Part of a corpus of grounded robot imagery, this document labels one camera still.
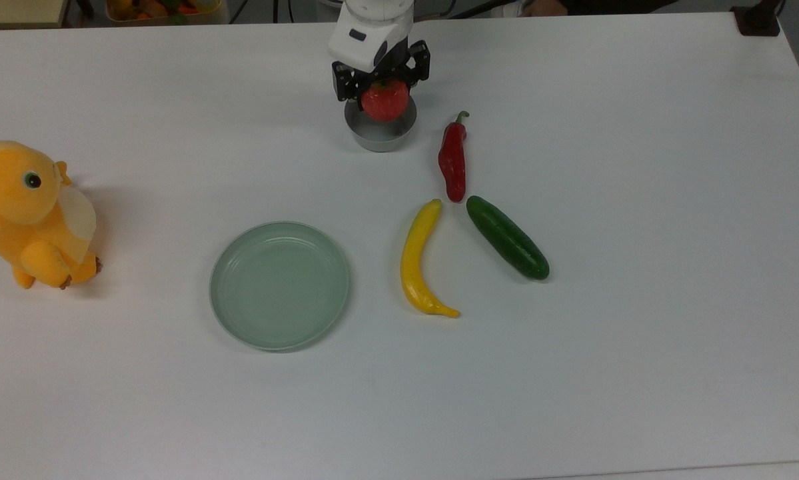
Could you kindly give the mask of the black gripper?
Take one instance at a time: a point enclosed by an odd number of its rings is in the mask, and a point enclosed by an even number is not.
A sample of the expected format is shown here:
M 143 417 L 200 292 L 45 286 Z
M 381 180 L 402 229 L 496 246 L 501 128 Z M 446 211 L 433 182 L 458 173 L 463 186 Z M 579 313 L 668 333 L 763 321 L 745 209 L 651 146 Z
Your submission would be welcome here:
M 333 61 L 333 91 L 338 101 L 358 101 L 361 82 L 369 86 L 378 82 L 398 79 L 408 87 L 426 81 L 430 76 L 430 51 L 425 40 L 418 40 L 408 46 L 407 41 L 399 41 L 387 48 L 383 42 L 374 57 L 374 68 L 363 73 L 341 61 Z

